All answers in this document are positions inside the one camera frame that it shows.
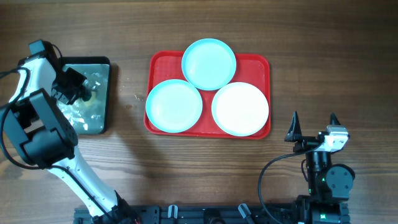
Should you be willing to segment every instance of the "light blue plate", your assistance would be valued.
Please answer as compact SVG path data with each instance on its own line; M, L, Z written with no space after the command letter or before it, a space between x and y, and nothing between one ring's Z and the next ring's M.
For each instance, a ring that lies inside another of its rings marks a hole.
M199 91L189 82L167 80L149 93L146 112L152 124L167 133L190 129L203 109Z
M236 58L224 42L202 39L191 44L182 57L185 78L201 90L217 90L234 77Z

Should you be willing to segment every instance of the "white plate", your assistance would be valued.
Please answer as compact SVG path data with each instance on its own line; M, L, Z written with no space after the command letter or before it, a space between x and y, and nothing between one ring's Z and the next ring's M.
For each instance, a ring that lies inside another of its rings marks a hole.
M249 136L267 122L269 107L264 94L253 85L230 83L218 90L211 104L216 124L233 136Z
M189 82L167 80L149 93L146 112L152 124L168 133L190 129L199 119L203 102L199 91Z
M224 42L202 39L191 44L182 57L182 72L201 90L217 90L234 77L236 58Z

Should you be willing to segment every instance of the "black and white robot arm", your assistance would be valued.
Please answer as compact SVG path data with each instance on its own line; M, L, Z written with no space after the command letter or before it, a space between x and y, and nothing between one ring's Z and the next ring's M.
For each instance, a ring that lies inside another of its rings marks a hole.
M82 97L85 77L74 70L61 71L51 43L33 44L36 52L15 70L21 76L16 93L0 108L1 132L4 128L25 163L62 179L87 206L94 223L139 223L135 211L84 160L75 130L56 106L54 98L72 104ZM38 120L42 126L26 132ZM8 153L3 144L2 149Z

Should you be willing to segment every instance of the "wood grain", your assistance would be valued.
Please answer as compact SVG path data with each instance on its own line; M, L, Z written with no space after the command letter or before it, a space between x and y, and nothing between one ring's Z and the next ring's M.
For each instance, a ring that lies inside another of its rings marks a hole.
M335 163L357 174L352 223L398 219L398 2L396 1L1 1L0 70L44 39L65 56L113 63L109 129L80 136L83 156L130 204L258 204L257 178L298 111L303 133L325 128L333 111L350 134ZM154 136L143 125L150 58L213 37L271 65L272 131L260 141ZM17 76L0 81L0 103ZM267 201L306 194L302 157L267 171ZM52 174L0 157L0 223L71 223L77 196Z

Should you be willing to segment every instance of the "plate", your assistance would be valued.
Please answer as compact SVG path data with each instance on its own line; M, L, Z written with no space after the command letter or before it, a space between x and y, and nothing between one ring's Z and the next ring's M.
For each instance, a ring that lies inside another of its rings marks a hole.
M220 40L198 40L186 49L182 57L184 77L201 90L218 90L227 85L235 71L235 55Z
M211 103L216 124L233 136L249 136L267 122L268 101L255 86L236 82L221 88Z
M149 120L168 133L190 129L198 121L202 109L199 91L189 82L177 79L156 85L146 102Z

